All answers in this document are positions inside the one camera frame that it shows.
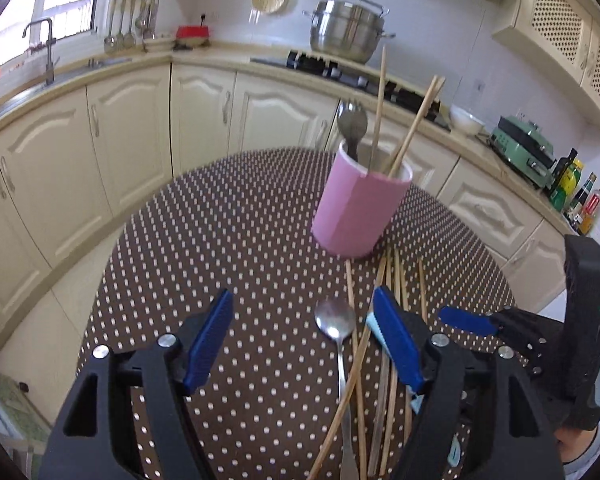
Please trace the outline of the person right hand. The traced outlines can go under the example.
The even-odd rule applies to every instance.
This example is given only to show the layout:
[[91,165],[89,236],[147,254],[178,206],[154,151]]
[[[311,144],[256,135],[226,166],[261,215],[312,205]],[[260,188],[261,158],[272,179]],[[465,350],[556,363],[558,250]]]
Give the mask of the person right hand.
[[597,430],[581,430],[562,426],[558,428],[554,436],[560,459],[564,464],[577,460],[592,444]]

